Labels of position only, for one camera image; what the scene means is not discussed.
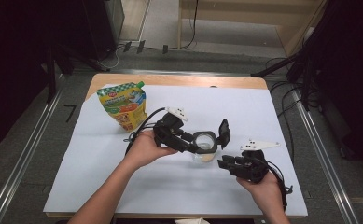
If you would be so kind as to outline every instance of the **gray carpet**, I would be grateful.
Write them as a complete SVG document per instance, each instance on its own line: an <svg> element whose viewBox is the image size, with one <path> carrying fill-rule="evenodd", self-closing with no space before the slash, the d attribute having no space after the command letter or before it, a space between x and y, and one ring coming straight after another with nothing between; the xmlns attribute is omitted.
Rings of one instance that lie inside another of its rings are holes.
<svg viewBox="0 0 363 224"><path fill-rule="evenodd" d="M115 55L110 55L103 63L115 64ZM188 51L171 51L162 54L159 50L149 49L136 54L135 49L123 53L119 51L119 65L111 69L197 71L227 73L231 76L248 76L265 68L267 58L252 58L240 55L196 53ZM26 170L21 184L11 201L2 223L55 223L61 218L49 218L42 212L48 198L51 184L67 150L72 131L77 122L79 110L84 102L92 76L98 72L87 65L74 61L76 67L72 76L68 76L62 97L50 119L35 154ZM278 71L282 75L271 75L270 87L276 80L285 80L286 69ZM283 95L292 87L282 86L272 94L276 111L281 111ZM26 144L36 122L42 113L47 93L43 90L22 117L14 125L7 138L0 144L0 188L10 175L13 166ZM291 95L286 98L286 105L293 102ZM68 122L71 108L64 105L76 105L77 110ZM326 145L328 154L339 172L347 193L357 203L353 206L363 223L363 161L346 161L338 150L337 143L327 122L316 110L312 110L314 121ZM313 145L300 118L298 109L287 111L291 132L295 144L295 170L308 207L309 216L293 219L292 223L344 223L328 181L314 152ZM287 146L290 149L288 130L284 118L279 119Z"/></svg>

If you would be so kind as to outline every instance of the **white tabletop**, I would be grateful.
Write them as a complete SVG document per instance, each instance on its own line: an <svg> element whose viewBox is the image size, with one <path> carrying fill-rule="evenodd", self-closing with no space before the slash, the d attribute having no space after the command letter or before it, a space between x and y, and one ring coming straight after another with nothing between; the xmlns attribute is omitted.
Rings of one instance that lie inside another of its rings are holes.
<svg viewBox="0 0 363 224"><path fill-rule="evenodd" d="M152 85L143 90L147 94L148 115L160 107L182 107L189 117L182 127L184 131L212 131L216 135L221 121L227 119L231 139L210 162L194 161L191 153L184 152L160 158L138 170L119 202L117 217L261 216L251 195L216 162L222 155L241 156L240 146L249 138L280 143L280 147L264 150L266 160L281 169L286 186L293 186L293 193L287 195L286 214L307 216L268 90ZM164 114L159 113L152 121ZM44 212L49 216L75 213L122 160L128 144L123 139L128 136L93 94L81 108Z"/></svg>

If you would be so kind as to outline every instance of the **yellow pouch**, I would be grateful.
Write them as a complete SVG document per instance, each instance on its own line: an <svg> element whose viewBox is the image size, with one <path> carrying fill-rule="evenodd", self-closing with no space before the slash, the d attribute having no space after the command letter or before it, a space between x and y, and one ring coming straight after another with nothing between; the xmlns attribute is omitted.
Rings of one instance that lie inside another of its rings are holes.
<svg viewBox="0 0 363 224"><path fill-rule="evenodd" d="M122 128L131 132L146 118L146 93L141 89L144 82L125 83L97 91L99 100L109 116Z"/></svg>

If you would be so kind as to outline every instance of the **person's left hand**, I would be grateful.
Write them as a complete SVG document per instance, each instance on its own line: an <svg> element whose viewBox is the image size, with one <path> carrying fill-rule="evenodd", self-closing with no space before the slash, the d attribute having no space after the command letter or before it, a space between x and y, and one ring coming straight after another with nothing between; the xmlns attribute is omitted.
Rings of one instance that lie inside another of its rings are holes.
<svg viewBox="0 0 363 224"><path fill-rule="evenodd" d="M169 147L157 147L153 131L145 131L138 134L129 152L123 159L124 162L138 168L152 163L157 158L175 154L177 151Z"/></svg>

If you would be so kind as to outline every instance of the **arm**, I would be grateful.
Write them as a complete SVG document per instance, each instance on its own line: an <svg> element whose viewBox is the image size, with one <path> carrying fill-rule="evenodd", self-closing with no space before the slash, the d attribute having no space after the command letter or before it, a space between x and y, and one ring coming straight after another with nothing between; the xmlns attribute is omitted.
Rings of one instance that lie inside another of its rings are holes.
<svg viewBox="0 0 363 224"><path fill-rule="evenodd" d="M277 185L277 179L272 173L267 173L258 183L254 184L242 178L237 178L237 182L250 191L263 215L269 219L270 223L289 223L283 209L281 192Z"/></svg>
<svg viewBox="0 0 363 224"><path fill-rule="evenodd" d="M171 148L157 147L152 131L140 133L125 158L104 184L82 205L69 223L108 224L134 172L159 157L174 153L176 151Z"/></svg>

